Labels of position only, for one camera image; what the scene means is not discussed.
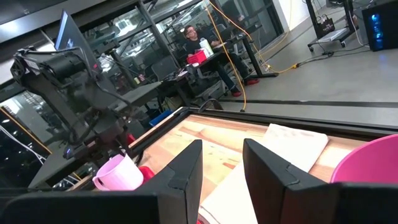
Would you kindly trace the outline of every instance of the pink cup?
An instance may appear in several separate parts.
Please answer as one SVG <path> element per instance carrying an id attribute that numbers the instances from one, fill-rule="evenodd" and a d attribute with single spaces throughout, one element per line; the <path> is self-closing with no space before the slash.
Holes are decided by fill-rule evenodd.
<path id="1" fill-rule="evenodd" d="M 93 182 L 99 190 L 135 190 L 143 180 L 141 171 L 127 155 L 114 156 L 99 168 L 97 175 L 93 177 Z"/>
<path id="2" fill-rule="evenodd" d="M 398 184 L 398 134 L 355 149 L 336 167 L 330 182 Z"/>

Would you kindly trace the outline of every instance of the yellow cable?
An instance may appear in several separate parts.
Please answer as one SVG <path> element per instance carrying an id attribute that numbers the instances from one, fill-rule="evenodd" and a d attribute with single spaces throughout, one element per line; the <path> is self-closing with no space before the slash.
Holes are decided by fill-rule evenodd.
<path id="1" fill-rule="evenodd" d="M 9 115 L 3 108 L 0 107 L 0 111 L 3 112 L 11 121 L 15 122 L 26 134 L 28 134 L 35 142 L 37 142 L 39 145 L 41 145 L 47 152 L 52 154 L 50 149 L 45 147 L 35 136 L 33 136 L 33 134 L 28 132 L 28 130 L 26 130 L 26 128 L 24 128 L 20 123 L 18 123 L 18 121 L 15 120 L 11 115 Z M 77 177 L 78 180 L 81 180 L 81 178 L 77 174 L 75 174 L 74 172 L 73 172 L 73 174 Z"/>
<path id="2" fill-rule="evenodd" d="M 214 26 L 215 31 L 216 31 L 217 36 L 218 36 L 218 40 L 219 40 L 221 43 L 224 43 L 224 42 L 223 42 L 223 39 L 221 38 L 220 33 L 218 32 L 217 25 L 216 25 L 216 23 L 214 22 L 214 20 L 213 20 L 211 14 L 210 14 L 210 11 L 209 11 L 209 9 L 208 9 L 208 7 L 207 7 L 207 4 L 206 4 L 205 0 L 203 0 L 203 4 L 205 5 L 206 11 L 207 11 L 207 13 L 209 14 L 211 23 L 213 23 L 213 26 Z M 224 52 L 225 52 L 226 56 L 228 57 L 229 62 L 230 62 L 231 65 L 232 65 L 232 68 L 233 68 L 233 70 L 234 70 L 234 74 L 235 74 L 236 78 L 238 79 L 239 84 L 241 85 L 242 92 L 243 92 L 243 110 L 245 110 L 245 109 L 246 109 L 246 92 L 244 91 L 244 87 L 243 87 L 243 84 L 242 84 L 242 82 L 241 82 L 241 79 L 239 78 L 239 75 L 238 75 L 238 73 L 237 73 L 237 71 L 236 71 L 236 69 L 235 69 L 235 65 L 234 65 L 234 63 L 232 62 L 232 60 L 231 60 L 231 58 L 229 57 L 229 55 L 228 55 L 228 51 L 227 51 L 226 48 L 225 48 L 225 44 L 223 44 L 223 49 L 224 49 Z"/>
<path id="3" fill-rule="evenodd" d="M 242 27 L 236 25 L 228 16 L 226 16 L 223 12 L 221 12 L 213 3 L 210 2 L 210 4 L 211 4 L 211 6 L 213 6 L 213 8 L 216 9 L 224 18 L 226 18 L 228 21 L 230 21 L 230 23 L 232 23 L 236 28 L 238 28 L 238 29 L 240 29 L 242 32 L 244 32 L 244 33 L 250 38 L 250 40 L 253 41 L 251 35 L 250 35 L 249 33 L 247 33 L 246 30 L 244 30 Z M 289 18 L 289 26 L 290 26 L 291 20 L 292 20 L 292 0 L 290 0 L 290 18 Z M 282 40 L 280 40 L 280 42 L 279 42 L 278 44 L 276 44 L 275 46 L 273 46 L 272 48 L 270 48 L 269 50 L 267 50 L 266 52 L 264 52 L 264 53 L 262 53 L 262 54 L 260 54 L 260 52 L 258 51 L 256 45 L 255 45 L 255 44 L 252 44 L 253 47 L 254 47 L 254 49 L 256 50 L 256 52 L 259 54 L 260 59 L 263 61 L 263 64 L 261 64 L 261 65 L 267 65 L 267 67 L 268 67 L 271 71 L 277 72 L 277 73 L 283 73 L 283 72 L 286 72 L 286 71 L 288 71 L 288 70 L 290 70 L 290 69 L 292 69 L 292 68 L 295 68 L 295 65 L 296 65 L 296 64 L 292 65 L 291 67 L 289 67 L 288 69 L 285 69 L 285 70 L 283 70 L 283 71 L 275 71 L 275 70 L 271 69 L 271 66 L 270 66 L 270 65 L 268 65 L 268 64 L 265 63 L 265 60 L 264 60 L 263 57 L 262 57 L 262 55 L 268 53 L 270 50 L 274 49 L 274 48 L 277 47 L 280 43 L 282 43 L 282 42 L 285 40 L 285 38 L 287 37 L 287 35 L 289 34 L 289 32 L 290 32 L 290 30 L 287 31 L 287 33 L 285 34 L 284 38 L 283 38 Z"/>

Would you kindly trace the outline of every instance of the red shoe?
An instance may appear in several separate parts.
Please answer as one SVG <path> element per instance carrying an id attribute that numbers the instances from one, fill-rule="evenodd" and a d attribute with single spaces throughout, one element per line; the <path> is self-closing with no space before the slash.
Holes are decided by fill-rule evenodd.
<path id="1" fill-rule="evenodd" d="M 250 78 L 249 80 L 245 80 L 244 84 L 245 85 L 254 85 L 259 82 L 260 82 L 260 80 L 258 78 Z"/>
<path id="2" fill-rule="evenodd" d="M 240 91 L 237 92 L 231 92 L 233 97 L 239 97 L 242 95 L 242 93 Z"/>

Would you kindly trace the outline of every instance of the blue bin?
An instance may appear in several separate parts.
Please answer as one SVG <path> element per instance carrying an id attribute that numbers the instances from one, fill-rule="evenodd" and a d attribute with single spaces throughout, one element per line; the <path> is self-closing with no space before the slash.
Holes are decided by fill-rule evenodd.
<path id="1" fill-rule="evenodd" d="M 173 111 L 171 110 L 167 110 L 164 111 L 163 113 L 161 113 L 159 116 L 157 116 L 156 118 L 154 118 L 152 121 L 149 121 L 149 124 L 154 127 L 156 124 L 159 124 L 161 121 L 163 121 L 163 119 L 165 119 L 166 117 L 168 117 L 170 114 L 172 114 Z"/>

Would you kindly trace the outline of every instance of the pink bowl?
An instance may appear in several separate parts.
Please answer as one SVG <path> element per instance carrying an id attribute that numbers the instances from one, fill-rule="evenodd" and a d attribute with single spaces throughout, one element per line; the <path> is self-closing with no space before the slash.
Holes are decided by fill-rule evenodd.
<path id="1" fill-rule="evenodd" d="M 398 184 L 398 134 L 368 142 L 349 153 L 330 182 Z"/>

